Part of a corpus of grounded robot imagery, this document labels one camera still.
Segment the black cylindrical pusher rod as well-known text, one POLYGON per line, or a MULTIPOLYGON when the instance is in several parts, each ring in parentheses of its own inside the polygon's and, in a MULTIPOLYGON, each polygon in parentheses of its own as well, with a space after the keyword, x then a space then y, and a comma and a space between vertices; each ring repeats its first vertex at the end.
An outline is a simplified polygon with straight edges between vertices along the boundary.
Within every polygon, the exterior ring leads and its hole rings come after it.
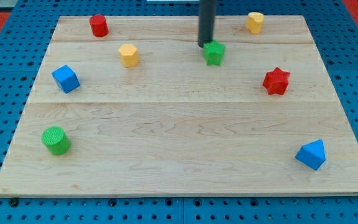
POLYGON ((200 0, 198 19, 198 46, 213 40, 217 0, 200 0))

